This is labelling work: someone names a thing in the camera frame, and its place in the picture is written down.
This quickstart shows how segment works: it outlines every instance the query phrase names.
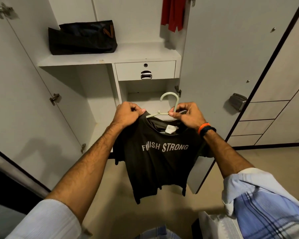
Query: orange bracelet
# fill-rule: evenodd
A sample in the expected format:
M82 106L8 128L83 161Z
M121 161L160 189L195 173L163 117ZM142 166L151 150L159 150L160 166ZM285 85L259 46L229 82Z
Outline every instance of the orange bracelet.
M198 135L200 134L200 131L201 131L204 127L206 127L206 126L210 126L210 124L207 122L207 123L204 123L203 125L201 125L201 126L199 127L199 129L198 129Z

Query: forearm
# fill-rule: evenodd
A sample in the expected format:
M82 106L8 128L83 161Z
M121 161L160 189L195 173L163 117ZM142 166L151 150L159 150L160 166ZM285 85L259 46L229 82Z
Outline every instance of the forearm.
M82 223L100 186L108 156L122 127L111 124L46 197L67 205Z
M208 130L204 139L214 153L214 158L223 178L247 168L254 168L250 162L237 153L213 130Z

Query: black wristband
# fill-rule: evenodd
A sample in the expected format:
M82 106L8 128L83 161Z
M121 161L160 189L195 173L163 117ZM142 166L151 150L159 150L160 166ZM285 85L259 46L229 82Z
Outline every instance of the black wristband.
M204 136L208 130L213 130L214 132L216 132L216 128L214 128L212 126L205 126L200 130L200 133L199 133L199 135L202 139L204 138Z

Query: clothing tag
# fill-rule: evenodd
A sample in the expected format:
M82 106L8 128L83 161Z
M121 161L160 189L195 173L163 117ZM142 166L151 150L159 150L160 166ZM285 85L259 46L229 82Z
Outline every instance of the clothing tag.
M172 126L172 125L167 125L165 132L172 134L173 132L175 132L178 129L177 126Z

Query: drawer handle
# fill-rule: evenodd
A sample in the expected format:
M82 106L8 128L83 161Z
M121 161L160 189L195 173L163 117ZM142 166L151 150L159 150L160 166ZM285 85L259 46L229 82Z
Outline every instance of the drawer handle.
M152 72L148 70L144 70L141 72L141 79L142 80L150 80L152 78Z

